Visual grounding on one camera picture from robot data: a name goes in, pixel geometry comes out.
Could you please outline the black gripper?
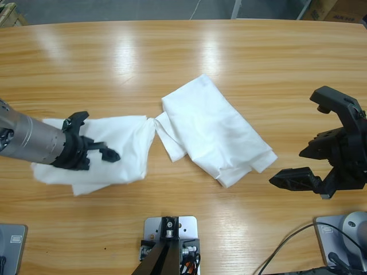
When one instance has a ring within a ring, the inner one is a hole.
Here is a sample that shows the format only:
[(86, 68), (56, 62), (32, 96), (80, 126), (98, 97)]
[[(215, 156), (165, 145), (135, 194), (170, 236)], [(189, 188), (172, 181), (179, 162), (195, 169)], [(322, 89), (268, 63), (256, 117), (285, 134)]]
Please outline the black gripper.
[(67, 170), (88, 170), (89, 159), (87, 152), (99, 150), (101, 159), (105, 162), (115, 163), (120, 160), (120, 155), (108, 148), (105, 143), (95, 143), (93, 139), (75, 134), (66, 134), (64, 148), (53, 162), (53, 166)]
[[(366, 185), (366, 129), (349, 133), (337, 128), (317, 134), (308, 146), (301, 150), (300, 157), (328, 160), (331, 171), (323, 180), (321, 197), (330, 199), (337, 191), (361, 190)], [(313, 191), (322, 185), (309, 167), (280, 170), (269, 182), (290, 191)]]

